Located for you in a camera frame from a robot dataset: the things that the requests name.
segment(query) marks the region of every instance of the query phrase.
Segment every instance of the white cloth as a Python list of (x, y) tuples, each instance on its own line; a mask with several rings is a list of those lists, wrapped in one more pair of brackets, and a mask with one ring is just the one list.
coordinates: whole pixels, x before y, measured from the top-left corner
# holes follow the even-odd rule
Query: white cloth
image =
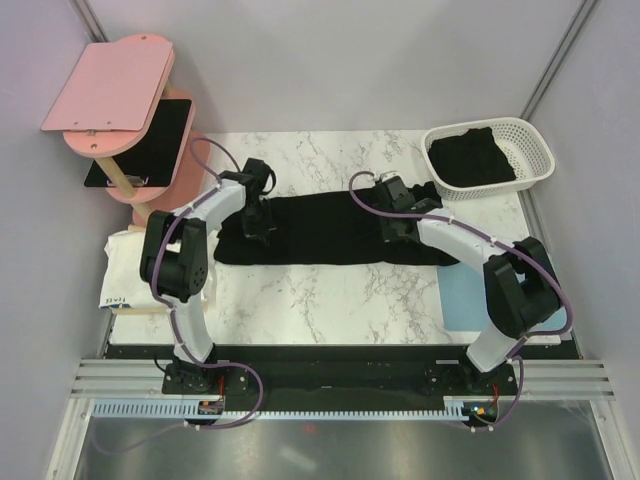
[[(207, 239), (209, 271), (202, 288), (202, 301), (215, 299), (215, 269), (213, 250), (217, 244), (216, 232)], [(144, 232), (118, 232), (109, 236), (104, 251), (109, 258), (102, 281), (100, 308), (157, 308), (164, 307), (151, 295), (151, 287), (140, 278), (140, 257), (144, 244)], [(179, 251), (173, 244), (169, 250)]]

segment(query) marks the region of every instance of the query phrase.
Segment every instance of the white marble surface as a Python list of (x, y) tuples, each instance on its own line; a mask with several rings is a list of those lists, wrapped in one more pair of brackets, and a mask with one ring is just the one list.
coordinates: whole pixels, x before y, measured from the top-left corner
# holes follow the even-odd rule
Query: white marble surface
[[(240, 163), (265, 160), (277, 173), (272, 196), (346, 190), (353, 173), (397, 170), (406, 184), (430, 179), (421, 131), (212, 135)], [(230, 167), (214, 153), (216, 170)], [(365, 179), (358, 186), (368, 186)], [(449, 203), (459, 218), (507, 238), (527, 235), (516, 194)], [(217, 264), (207, 328), (223, 344), (467, 344), (475, 332), (448, 332), (435, 267)], [(557, 339), (540, 339), (556, 343)], [(172, 343), (166, 315), (120, 317), (114, 344)]]

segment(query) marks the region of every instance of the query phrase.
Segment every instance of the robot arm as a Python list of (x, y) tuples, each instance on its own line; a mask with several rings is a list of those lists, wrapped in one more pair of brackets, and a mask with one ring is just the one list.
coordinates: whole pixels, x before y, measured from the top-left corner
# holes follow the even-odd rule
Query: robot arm
[[(385, 241), (411, 240), (437, 248), (471, 266), (483, 275), (490, 322), (467, 349), (467, 362), (474, 376), (490, 372), (507, 358), (509, 352), (534, 326), (547, 320), (562, 307), (549, 283), (528, 264), (512, 253), (498, 248), (498, 239), (487, 241), (470, 230), (455, 225), (453, 214), (433, 200), (416, 202), (402, 179), (395, 173), (383, 175), (374, 187), (379, 210), (392, 213), (427, 212), (432, 218), (421, 220), (381, 217)], [(544, 246), (528, 237), (520, 242), (500, 239), (531, 257), (555, 279)]]
[[(207, 237), (230, 215), (242, 211), (245, 236), (268, 242), (274, 224), (269, 202), (263, 198), (271, 168), (261, 160), (248, 159), (242, 172), (223, 172), (218, 191), (205, 192), (195, 199), (193, 209), (180, 221), (169, 243), (180, 242), (180, 251), (166, 251), (160, 266), (158, 294), (175, 305), (175, 318), (184, 344), (200, 362), (215, 362), (214, 344), (207, 332), (200, 291), (208, 272)], [(149, 217), (145, 234), (140, 276), (151, 284), (162, 240), (175, 218), (190, 206), (171, 213), (155, 211)], [(190, 363), (182, 345), (174, 348), (179, 361)]]

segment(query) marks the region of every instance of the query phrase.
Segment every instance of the light blue pad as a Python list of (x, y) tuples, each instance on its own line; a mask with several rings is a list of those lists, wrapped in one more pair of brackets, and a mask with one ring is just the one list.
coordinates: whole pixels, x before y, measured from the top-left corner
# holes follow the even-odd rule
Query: light blue pad
[[(484, 293), (484, 279), (462, 263), (438, 267), (438, 284), (444, 328), (452, 332), (481, 332), (489, 322)], [(557, 330), (564, 326), (564, 308), (533, 330)]]

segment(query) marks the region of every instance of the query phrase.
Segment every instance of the black garment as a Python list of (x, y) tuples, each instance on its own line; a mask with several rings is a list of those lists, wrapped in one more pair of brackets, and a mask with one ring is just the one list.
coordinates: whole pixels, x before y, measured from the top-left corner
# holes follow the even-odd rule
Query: black garment
[(490, 127), (472, 128), (464, 135), (434, 140), (429, 158), (438, 176), (454, 187), (477, 187), (516, 179)]
[[(440, 202), (432, 182), (410, 189), (416, 200)], [(370, 188), (356, 190), (371, 204)], [(407, 241), (385, 244), (378, 217), (364, 211), (349, 192), (271, 199), (276, 224), (269, 246), (248, 240), (239, 213), (222, 223), (214, 258), (228, 265), (453, 265), (457, 260), (435, 248)]]

